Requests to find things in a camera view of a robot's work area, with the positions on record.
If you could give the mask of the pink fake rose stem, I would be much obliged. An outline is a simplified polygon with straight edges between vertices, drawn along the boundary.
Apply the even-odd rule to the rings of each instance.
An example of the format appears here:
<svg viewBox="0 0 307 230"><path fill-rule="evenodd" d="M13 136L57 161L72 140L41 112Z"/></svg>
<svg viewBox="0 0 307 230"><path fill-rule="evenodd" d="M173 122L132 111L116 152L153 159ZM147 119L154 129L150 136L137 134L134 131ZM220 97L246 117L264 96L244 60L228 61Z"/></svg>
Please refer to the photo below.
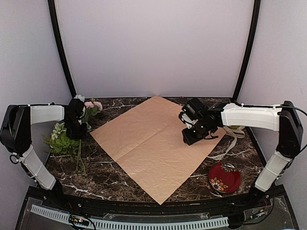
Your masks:
<svg viewBox="0 0 307 230"><path fill-rule="evenodd" d="M91 116L96 116L98 113L100 113L103 110L103 106L101 102L96 100L95 98L91 98L90 101L87 101L84 103L86 110L85 110L85 116L82 119L82 123L85 123L87 126L87 130L91 130L91 126L89 125L88 121Z"/></svg>

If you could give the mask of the beige wrapping paper sheet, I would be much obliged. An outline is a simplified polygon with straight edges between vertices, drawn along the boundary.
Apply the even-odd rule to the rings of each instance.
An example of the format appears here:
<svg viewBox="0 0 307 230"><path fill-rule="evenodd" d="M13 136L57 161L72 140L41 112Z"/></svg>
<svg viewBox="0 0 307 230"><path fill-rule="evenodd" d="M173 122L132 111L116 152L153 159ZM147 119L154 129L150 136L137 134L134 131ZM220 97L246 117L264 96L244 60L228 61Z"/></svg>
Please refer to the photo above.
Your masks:
<svg viewBox="0 0 307 230"><path fill-rule="evenodd" d="M183 142L181 106L152 97L94 130L99 146L158 204L199 167L225 135L193 145Z"/></svg>

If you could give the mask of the blue fake flower stem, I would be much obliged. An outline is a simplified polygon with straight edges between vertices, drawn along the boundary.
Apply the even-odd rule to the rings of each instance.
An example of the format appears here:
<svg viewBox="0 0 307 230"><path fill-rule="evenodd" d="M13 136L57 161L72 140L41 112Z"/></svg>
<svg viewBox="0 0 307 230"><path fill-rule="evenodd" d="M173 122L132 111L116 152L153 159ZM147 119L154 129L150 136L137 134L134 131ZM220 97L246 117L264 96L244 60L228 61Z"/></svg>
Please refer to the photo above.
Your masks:
<svg viewBox="0 0 307 230"><path fill-rule="evenodd" d="M79 99L79 100L82 101L82 102L85 101L85 97L82 96L82 95L80 95L80 94L76 95L76 96L74 97L74 99Z"/></svg>

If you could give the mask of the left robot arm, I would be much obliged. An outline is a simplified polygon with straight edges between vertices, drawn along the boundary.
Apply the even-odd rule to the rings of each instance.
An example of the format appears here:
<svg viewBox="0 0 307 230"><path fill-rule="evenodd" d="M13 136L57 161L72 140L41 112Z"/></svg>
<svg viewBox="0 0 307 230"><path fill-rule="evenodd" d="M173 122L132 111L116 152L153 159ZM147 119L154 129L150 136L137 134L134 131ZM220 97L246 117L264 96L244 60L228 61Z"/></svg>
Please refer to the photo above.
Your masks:
<svg viewBox="0 0 307 230"><path fill-rule="evenodd" d="M26 104L9 105L1 128L0 142L11 156L21 164L28 176L34 179L41 188L52 191L49 201L57 209L63 209L68 199L60 191L60 182L47 170L32 145L32 125L48 122L64 122L69 139L82 139L87 132L87 125L82 123L86 107L83 101L74 98L68 105Z"/></svg>

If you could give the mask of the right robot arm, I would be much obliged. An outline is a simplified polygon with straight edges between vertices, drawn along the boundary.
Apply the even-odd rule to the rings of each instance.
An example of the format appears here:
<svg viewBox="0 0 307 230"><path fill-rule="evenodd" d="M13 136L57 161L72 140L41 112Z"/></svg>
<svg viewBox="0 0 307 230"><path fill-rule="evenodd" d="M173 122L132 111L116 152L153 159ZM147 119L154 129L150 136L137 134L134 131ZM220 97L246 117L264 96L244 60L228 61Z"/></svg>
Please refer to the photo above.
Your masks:
<svg viewBox="0 0 307 230"><path fill-rule="evenodd" d="M208 107L199 99L189 100L178 117L186 125L183 141L189 146L213 135L218 128L232 126L261 128L279 134L278 145L254 182L254 190L245 196L245 204L255 208L266 192L294 158L306 149L302 146L303 126L299 108L291 101L276 105L215 103Z"/></svg>

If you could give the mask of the yellow-green cup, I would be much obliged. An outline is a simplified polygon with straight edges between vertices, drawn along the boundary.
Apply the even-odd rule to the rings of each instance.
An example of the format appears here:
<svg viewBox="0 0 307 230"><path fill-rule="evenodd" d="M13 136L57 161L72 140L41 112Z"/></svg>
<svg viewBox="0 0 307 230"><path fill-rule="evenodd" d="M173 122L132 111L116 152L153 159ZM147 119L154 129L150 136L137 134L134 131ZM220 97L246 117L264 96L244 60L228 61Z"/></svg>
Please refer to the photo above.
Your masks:
<svg viewBox="0 0 307 230"><path fill-rule="evenodd" d="M245 127L244 126L229 126L229 128L233 130L243 130Z"/></svg>

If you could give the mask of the white printed ribbon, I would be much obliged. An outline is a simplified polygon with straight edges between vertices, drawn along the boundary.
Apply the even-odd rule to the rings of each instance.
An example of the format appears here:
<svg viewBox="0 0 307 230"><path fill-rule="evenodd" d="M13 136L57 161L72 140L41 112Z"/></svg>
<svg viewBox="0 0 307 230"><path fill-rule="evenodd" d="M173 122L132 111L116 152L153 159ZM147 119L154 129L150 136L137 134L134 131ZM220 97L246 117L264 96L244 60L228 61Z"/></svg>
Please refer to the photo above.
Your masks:
<svg viewBox="0 0 307 230"><path fill-rule="evenodd" d="M231 144L229 145L229 147L227 148L225 153L222 153L222 154L219 154L219 155L216 155L216 156L208 156L207 158L213 159L215 161L220 161L236 145L238 139L242 139L242 138L245 137L244 129L243 130L233 130L233 129L230 129L228 126L224 126L224 130L226 131L226 134L228 136L233 138L233 141L231 142Z"/></svg>

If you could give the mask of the red floral plate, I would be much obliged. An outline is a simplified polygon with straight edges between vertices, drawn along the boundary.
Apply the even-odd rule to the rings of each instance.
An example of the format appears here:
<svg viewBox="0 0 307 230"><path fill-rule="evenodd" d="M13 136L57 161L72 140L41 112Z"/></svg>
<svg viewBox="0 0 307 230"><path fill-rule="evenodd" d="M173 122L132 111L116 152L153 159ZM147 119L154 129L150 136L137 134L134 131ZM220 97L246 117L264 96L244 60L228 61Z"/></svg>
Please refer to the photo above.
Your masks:
<svg viewBox="0 0 307 230"><path fill-rule="evenodd" d="M209 183L218 193L231 194L241 185L241 173L229 163L216 163L208 172Z"/></svg>

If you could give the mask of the black front table rail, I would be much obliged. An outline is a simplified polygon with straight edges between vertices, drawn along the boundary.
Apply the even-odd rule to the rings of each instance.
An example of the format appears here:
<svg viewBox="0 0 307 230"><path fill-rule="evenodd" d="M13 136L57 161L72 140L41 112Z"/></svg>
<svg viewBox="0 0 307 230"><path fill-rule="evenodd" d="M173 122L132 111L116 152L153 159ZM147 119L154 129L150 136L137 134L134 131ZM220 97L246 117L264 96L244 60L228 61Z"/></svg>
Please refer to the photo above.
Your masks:
<svg viewBox="0 0 307 230"><path fill-rule="evenodd" d="M64 210L88 216L102 216L107 212L112 214L136 215L196 214L208 212L209 214L234 215L251 208L264 207L265 210L269 210L271 205L276 203L273 201L273 196L281 195L283 192L283 186L277 185L268 191L268 197L264 197L262 201L251 205L240 203L240 201L247 202L247 194L196 201L166 202L162 205L156 202L108 201L73 195L63 195L61 198L55 198L49 192L44 192L42 189L32 186L28 188L26 195L27 197L42 201L42 204L45 206L63 208Z"/></svg>

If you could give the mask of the left black frame post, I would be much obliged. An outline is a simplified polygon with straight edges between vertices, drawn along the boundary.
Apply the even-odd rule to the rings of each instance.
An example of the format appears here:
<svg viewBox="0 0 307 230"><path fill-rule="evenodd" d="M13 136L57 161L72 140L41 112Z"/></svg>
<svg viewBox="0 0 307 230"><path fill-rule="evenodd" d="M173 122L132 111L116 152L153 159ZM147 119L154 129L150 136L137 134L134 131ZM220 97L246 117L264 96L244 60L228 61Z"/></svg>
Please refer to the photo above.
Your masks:
<svg viewBox="0 0 307 230"><path fill-rule="evenodd" d="M61 32L60 32L60 27L59 27L59 21L58 21L58 16L57 16L57 10L56 10L56 2L54 0L48 0L48 9L49 9L49 15L51 19L51 24L52 24L52 30L58 50L58 55L60 58L61 66L63 69L63 73L65 76L66 84L68 86L70 95L75 97L77 95L77 91L75 89L73 79L71 76L70 68L68 65L68 61L66 58L64 46L63 46L63 41L61 37Z"/></svg>

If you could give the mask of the black frame post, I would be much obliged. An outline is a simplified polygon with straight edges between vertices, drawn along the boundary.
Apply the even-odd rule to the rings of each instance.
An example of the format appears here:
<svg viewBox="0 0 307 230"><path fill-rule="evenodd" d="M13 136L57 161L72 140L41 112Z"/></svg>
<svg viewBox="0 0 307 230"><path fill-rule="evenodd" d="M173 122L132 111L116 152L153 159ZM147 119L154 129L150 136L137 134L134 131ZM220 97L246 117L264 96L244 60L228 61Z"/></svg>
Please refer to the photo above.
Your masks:
<svg viewBox="0 0 307 230"><path fill-rule="evenodd" d="M61 32L60 32L60 27L59 27L59 21L58 21L58 16L57 16L57 10L56 10L56 2L54 0L48 0L48 9L49 9L49 15L51 19L51 24L52 24L52 30L58 50L58 55L60 58L61 66L63 69L63 73L65 76L66 84L68 86L70 95L75 97L77 95L77 91L75 89L73 79L71 76L70 68L68 65L68 61L66 58L64 46L63 46L63 41L61 37Z"/></svg>
<svg viewBox="0 0 307 230"><path fill-rule="evenodd" d="M232 96L233 102L237 101L239 98L239 95L240 95L240 92L243 86L243 82L246 76L246 72L248 69L248 64L249 64L249 60L251 57L255 36L256 36L256 30L257 30L258 19L259 19L259 14L260 14L260 6L261 6L261 0L254 0L246 48L245 48L244 56L242 59L240 72L237 78L235 90Z"/></svg>

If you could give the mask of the right black frame post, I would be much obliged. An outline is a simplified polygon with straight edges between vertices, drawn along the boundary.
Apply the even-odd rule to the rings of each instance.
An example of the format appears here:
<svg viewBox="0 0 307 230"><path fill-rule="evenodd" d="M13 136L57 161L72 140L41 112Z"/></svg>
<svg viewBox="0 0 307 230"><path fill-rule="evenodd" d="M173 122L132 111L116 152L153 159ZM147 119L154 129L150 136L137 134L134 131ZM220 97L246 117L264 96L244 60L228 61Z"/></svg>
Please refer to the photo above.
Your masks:
<svg viewBox="0 0 307 230"><path fill-rule="evenodd" d="M246 72L248 69L248 64L249 64L249 60L251 57L255 36L256 36L256 30L257 30L258 19L259 19L259 14L260 14L260 6L261 6L261 0L254 0L246 48L245 48L244 56L242 59L240 72L237 78L235 90L232 96L233 102L237 101L239 98L239 95L240 95L240 92L243 86L243 82L246 76Z"/></svg>

